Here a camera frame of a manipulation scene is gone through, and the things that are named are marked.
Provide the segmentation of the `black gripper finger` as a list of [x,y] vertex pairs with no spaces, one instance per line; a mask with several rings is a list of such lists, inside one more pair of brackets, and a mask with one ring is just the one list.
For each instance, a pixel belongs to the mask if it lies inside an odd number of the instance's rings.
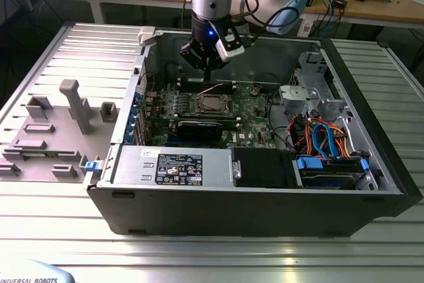
[[181,46],[180,55],[192,67],[203,71],[203,81],[208,80],[207,52],[202,43],[198,41],[189,41]]
[[212,50],[210,57],[207,59],[207,80],[211,80],[212,71],[220,70],[226,65],[227,63],[222,61],[219,53],[216,50]]

